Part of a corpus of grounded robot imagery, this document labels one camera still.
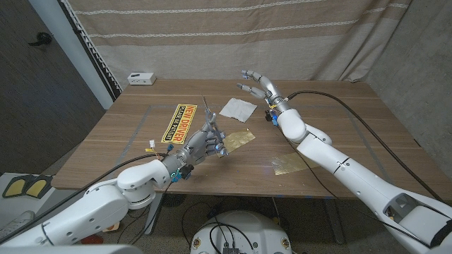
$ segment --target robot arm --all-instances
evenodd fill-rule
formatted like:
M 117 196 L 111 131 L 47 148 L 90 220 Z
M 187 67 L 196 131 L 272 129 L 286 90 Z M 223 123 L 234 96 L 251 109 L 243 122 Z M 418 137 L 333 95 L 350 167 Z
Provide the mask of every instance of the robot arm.
M 411 253 L 426 253 L 435 246 L 452 244 L 452 207 L 417 193 L 393 186 L 367 168 L 331 146 L 331 139 L 322 131 L 305 124 L 296 109 L 281 97 L 271 81 L 254 71 L 242 71 L 245 78 L 261 84 L 264 91 L 242 88 L 254 94 L 264 94 L 268 106 L 280 115 L 277 119 L 284 136 L 299 144 L 297 150 L 328 170 L 352 191 L 382 221 L 419 241 L 386 228 Z
M 1 247 L 70 245 L 119 222 L 129 209 L 149 205 L 155 198 L 154 187 L 164 188 L 171 181 L 187 179 L 194 165 L 208 155 L 227 155 L 222 144 L 225 134 L 218 130 L 215 120 L 215 113 L 207 108 L 202 129 L 175 155 L 130 167 L 116 179 L 96 183 L 80 200 Z

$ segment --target striped fabric backdrop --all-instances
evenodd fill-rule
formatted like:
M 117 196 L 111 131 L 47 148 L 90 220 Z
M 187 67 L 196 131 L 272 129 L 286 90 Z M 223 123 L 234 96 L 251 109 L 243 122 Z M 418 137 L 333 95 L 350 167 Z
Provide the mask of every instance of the striped fabric backdrop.
M 122 85 L 157 78 L 358 80 L 410 0 L 70 0 Z

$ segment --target black cable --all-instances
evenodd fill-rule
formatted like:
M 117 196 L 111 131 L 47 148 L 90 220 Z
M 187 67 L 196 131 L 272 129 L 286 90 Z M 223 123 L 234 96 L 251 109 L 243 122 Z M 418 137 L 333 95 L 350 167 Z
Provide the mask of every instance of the black cable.
M 217 226 L 220 227 L 220 228 L 221 228 L 221 226 L 230 226 L 230 227 L 232 227 L 233 229 L 237 230 L 237 231 L 238 231 L 239 233 L 241 233 L 242 236 L 248 241 L 249 247 L 251 247 L 251 250 L 252 250 L 253 253 L 254 253 L 254 248 L 253 248 L 253 245 L 251 244 L 251 241 L 249 240 L 249 238 L 248 238 L 242 231 L 240 231 L 240 229 L 236 228 L 235 226 L 232 226 L 232 225 L 229 225 L 229 224 L 225 224 L 225 223 L 219 223 L 219 224 L 215 225 L 214 227 L 212 227 L 212 229 L 210 230 L 210 233 L 209 233 L 210 244 L 212 244 L 212 247 L 215 249 L 215 251 L 216 251 L 217 253 L 221 254 L 221 252 L 217 249 L 217 247 L 216 247 L 215 244 L 213 243 L 213 239 L 212 239 L 212 231 L 213 231 Z
M 410 238 L 415 239 L 416 241 L 418 241 L 419 243 L 421 243 L 423 246 L 425 246 L 425 247 L 427 247 L 427 248 L 430 248 L 430 245 L 428 245 L 427 243 L 425 243 L 424 241 L 422 241 L 422 240 L 419 239 L 418 237 L 413 236 L 412 234 L 409 234 L 408 232 L 403 231 L 402 229 L 398 229 L 398 228 L 396 228 L 396 227 L 393 226 L 393 225 L 390 225 L 390 224 L 388 224 L 388 223 L 386 223 L 386 222 L 383 222 L 383 221 L 381 221 L 380 219 L 375 218 L 375 217 L 373 217 L 373 216 L 367 214 L 366 212 L 363 212 L 363 211 L 361 211 L 361 210 L 359 210 L 359 209 L 353 207 L 352 205 L 347 204 L 347 203 L 344 202 L 343 200 L 341 200 L 338 196 L 336 196 L 333 192 L 331 192 L 331 190 L 329 190 L 329 189 L 328 189 L 328 188 L 320 181 L 320 179 L 319 179 L 319 178 L 317 177 L 317 175 L 314 173 L 314 170 L 312 170 L 312 168 L 309 166 L 309 164 L 308 164 L 308 163 L 304 160 L 304 158 L 298 153 L 298 150 L 296 150 L 296 149 L 292 146 L 292 143 L 284 136 L 284 133 L 283 133 L 283 130 L 281 130 L 281 127 L 278 126 L 278 129 L 281 131 L 282 136 L 283 136 L 283 137 L 286 139 L 286 141 L 289 143 L 290 147 L 297 153 L 297 155 L 298 155 L 300 158 L 302 158 L 303 162 L 308 166 L 308 169 L 311 171 L 311 173 L 314 175 L 314 177 L 315 177 L 316 180 L 320 183 L 320 185 L 322 185 L 322 187 L 324 187 L 325 190 L 328 191 L 328 192 L 329 192 L 335 199 L 337 199 L 341 204 L 344 204 L 345 206 L 347 206 L 347 207 L 349 207 L 349 208 L 352 208 L 353 210 L 359 212 L 360 214 L 363 214 L 363 215 L 367 216 L 367 217 L 370 218 L 370 219 L 373 219 L 373 220 L 375 220 L 375 221 L 377 221 L 377 222 L 381 222 L 383 225 L 389 226 L 390 228 L 395 229 L 395 230 L 399 231 L 400 233 L 405 234 L 406 236 L 409 236 Z
M 171 185 L 172 185 L 172 182 L 169 183 L 168 187 L 167 187 L 167 188 L 165 189 L 165 191 L 163 192 L 163 194 L 162 194 L 162 200 L 165 198 L 165 194 L 167 193 L 168 188 L 170 188 Z M 136 234 L 136 235 L 132 238 L 132 240 L 129 241 L 129 243 L 128 243 L 129 245 L 133 245 L 133 244 L 135 244 L 138 240 L 140 240 L 140 238 L 144 235 L 144 233 L 146 232 L 146 230 L 149 229 L 149 226 L 152 225 L 152 223 L 153 223 L 153 221 L 154 221 L 154 219 L 155 219 L 155 215 L 157 215 L 157 210 L 155 211 L 155 213 L 154 213 L 152 219 L 150 220 L 149 224 L 147 225 L 147 227 L 144 228 L 144 230 L 142 230 L 140 233 Z
M 19 234 L 20 232 L 26 230 L 29 226 L 33 225 L 34 223 L 38 222 L 40 219 L 44 218 L 46 215 L 48 215 L 50 212 L 55 211 L 56 208 L 62 206 L 64 203 L 68 202 L 70 199 L 74 198 L 75 196 L 77 196 L 78 194 L 86 191 L 89 187 L 91 187 L 93 184 L 97 183 L 98 181 L 102 180 L 104 177 L 108 176 L 109 174 L 111 174 L 112 172 L 116 171 L 118 168 L 129 164 L 131 162 L 135 162 L 139 159 L 144 159 L 147 157 L 153 157 L 153 156 L 157 156 L 157 154 L 149 154 L 149 155 L 142 155 L 140 157 L 136 157 L 133 159 L 130 159 L 126 162 L 122 162 L 121 164 L 115 166 L 114 168 L 110 169 L 109 171 L 103 173 L 101 176 L 97 177 L 96 179 L 94 179 L 93 181 L 91 181 L 90 183 L 88 183 L 87 185 L 85 185 L 84 187 L 78 189 L 75 193 L 70 194 L 69 197 L 63 199 L 62 201 L 58 202 L 56 205 L 54 205 L 53 207 L 49 208 L 47 211 L 43 212 L 42 214 L 36 216 L 34 219 L 32 219 L 31 221 L 29 221 L 27 224 L 21 226 L 19 229 L 16 229 L 15 231 L 13 231 L 12 233 L 8 234 L 7 236 L 3 237 L 2 239 L 0 239 L 0 245 L 4 242 L 6 242 L 7 240 L 13 238 L 14 236 L 16 236 L 17 234 Z
M 186 237 L 186 233 L 185 233 L 185 229 L 184 229 L 184 218 L 185 218 L 186 213 L 187 213 L 192 207 L 195 207 L 195 206 L 200 205 L 200 204 L 207 205 L 210 209 L 212 209 L 212 207 L 211 207 L 208 203 L 200 201 L 200 202 L 194 203 L 193 205 L 191 205 L 190 207 L 188 207 L 188 208 L 185 210 L 184 214 L 182 215 L 182 220 L 181 220 L 182 233 L 183 233 L 183 235 L 184 235 L 185 241 L 186 241 L 186 242 L 188 243 L 188 245 L 189 245 L 189 250 L 191 249 L 191 242 L 189 242 L 189 239 Z M 214 218 L 215 218 L 216 223 L 219 224 L 219 222 L 218 222 L 218 220 L 217 220 L 217 217 L 214 216 Z M 222 229 L 221 229 L 221 232 L 222 232 L 222 234 L 223 234 L 223 237 L 225 237 L 225 241 L 226 241 L 226 243 L 227 243 L 227 239 L 226 239 L 225 232 L 223 232 Z
M 229 232 L 231 233 L 231 236 L 232 236 L 232 247 L 235 248 L 234 234 L 232 233 L 231 228 L 229 228 L 228 226 L 226 226 L 226 227 L 227 227 L 227 229 L 229 229 Z
M 143 211 L 139 216 L 137 216 L 137 217 L 132 217 L 132 216 L 131 216 L 132 218 L 134 218 L 134 220 L 133 220 L 131 223 L 129 223 L 124 229 L 122 229 L 122 232 L 121 232 L 121 234 L 119 235 L 118 240 L 116 241 L 116 244 L 119 244 L 119 240 L 121 240 L 122 234 L 124 234 L 124 232 L 126 231 L 126 229 L 127 229 L 129 226 L 131 226 L 133 223 L 135 223 L 136 221 L 138 221 L 143 215 L 147 214 L 146 211 L 149 212 L 149 206 L 147 206 L 147 207 L 144 209 L 144 211 Z
M 355 111 L 353 111 L 353 109 L 346 105 L 346 103 L 344 103 L 342 100 L 333 95 L 330 95 L 326 92 L 318 91 L 298 91 L 287 96 L 287 98 L 291 100 L 295 96 L 302 93 L 327 96 L 343 105 L 350 113 L 352 113 L 353 116 L 355 116 L 362 123 L 362 125 L 364 125 L 364 127 L 366 127 L 366 129 L 378 140 L 378 142 L 384 147 L 384 149 L 386 149 L 386 151 L 389 152 L 389 154 L 397 161 L 397 163 L 399 163 L 399 165 L 401 165 L 402 168 L 406 170 L 406 172 L 408 172 L 414 179 L 416 179 L 418 183 L 420 183 L 420 185 L 422 185 L 422 187 L 424 187 L 428 192 L 430 192 L 430 194 L 432 194 L 432 196 L 434 196 L 435 199 L 437 199 L 440 202 L 444 202 L 444 200 L 438 194 L 436 194 L 420 177 L 418 177 L 405 163 L 402 162 L 402 160 L 387 146 L 387 144 L 385 144 L 385 142 L 375 133 L 375 131 L 372 130 L 370 126 Z

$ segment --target crumpled gold foil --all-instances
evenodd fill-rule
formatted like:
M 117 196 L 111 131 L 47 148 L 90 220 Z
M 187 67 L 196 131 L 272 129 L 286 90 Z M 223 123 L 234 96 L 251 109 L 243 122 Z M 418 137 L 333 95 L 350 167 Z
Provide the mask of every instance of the crumpled gold foil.
M 227 151 L 231 153 L 232 151 L 245 145 L 254 138 L 256 137 L 253 135 L 253 133 L 251 133 L 249 129 L 246 129 L 229 134 L 226 138 L 223 139 L 223 144 L 226 147 Z
M 308 159 L 304 155 L 301 155 L 306 163 L 303 162 L 303 159 L 299 157 L 300 155 L 296 152 L 288 154 L 288 155 L 280 155 L 277 157 L 273 157 L 271 159 L 271 165 L 275 170 L 275 175 L 292 173 L 300 170 L 308 169 L 306 163 L 313 169 L 315 167 L 319 167 L 316 162 Z

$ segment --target yellow sign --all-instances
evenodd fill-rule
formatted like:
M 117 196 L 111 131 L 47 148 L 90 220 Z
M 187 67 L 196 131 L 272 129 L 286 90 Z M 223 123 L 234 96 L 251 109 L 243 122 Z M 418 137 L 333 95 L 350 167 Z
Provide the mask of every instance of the yellow sign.
M 184 144 L 196 107 L 196 105 L 189 104 L 177 105 L 167 131 L 163 134 L 162 143 Z

